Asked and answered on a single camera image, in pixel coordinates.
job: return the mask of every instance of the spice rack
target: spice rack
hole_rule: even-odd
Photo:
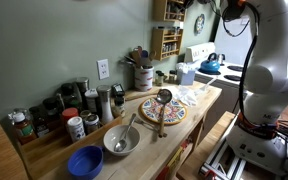
[[[162,60],[180,53],[183,30],[153,29],[152,50],[156,51],[156,60]]]
[[[183,4],[184,0],[154,0],[153,19],[184,22],[186,11],[181,12],[178,8]]]
[[[66,129],[60,127],[41,138],[19,145],[30,179],[38,179],[45,175],[68,160],[76,150],[100,140],[110,128],[119,124],[122,124],[120,116],[75,143],[72,143]]]

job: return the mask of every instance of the green wall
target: green wall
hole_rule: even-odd
[[[173,25],[154,22],[152,5],[152,0],[0,0],[3,127],[9,126],[6,114],[14,108],[40,104],[76,77],[88,77],[91,88],[116,82],[125,89],[132,87],[133,70],[119,60],[137,45],[149,49],[153,27]],[[206,17],[204,31],[195,35],[195,20],[201,13]],[[187,11],[180,53],[187,46],[211,41],[216,21],[210,5],[194,1]],[[181,58],[153,65],[155,70],[168,71]],[[110,78],[101,81],[96,66],[100,59],[109,60],[110,70]]]

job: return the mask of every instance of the spoon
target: spoon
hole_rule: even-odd
[[[172,93],[168,89],[161,89],[157,93],[156,101],[160,104],[163,104],[161,114],[160,114],[160,131],[159,131],[159,137],[163,137],[164,135],[164,110],[165,105],[169,103],[172,100]]]
[[[128,127],[127,127],[127,130],[125,132],[125,135],[124,135],[123,139],[119,140],[118,143],[114,147],[114,151],[115,152],[121,152],[121,151],[123,151],[125,149],[125,147],[127,145],[126,135],[127,135],[128,131],[130,130],[130,128],[131,128],[131,126],[132,126],[132,124],[133,124],[133,122],[135,120],[135,117],[136,117],[136,114],[133,113],[132,117],[131,117],[131,121],[130,121]]]

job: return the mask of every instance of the utensil holder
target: utensil holder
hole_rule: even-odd
[[[150,69],[135,68],[135,89],[146,92],[152,89],[153,86],[153,71]]]

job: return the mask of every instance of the blue kettle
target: blue kettle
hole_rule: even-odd
[[[201,63],[200,71],[205,73],[216,73],[220,69],[220,63],[217,61],[217,54],[212,53],[207,60]]]

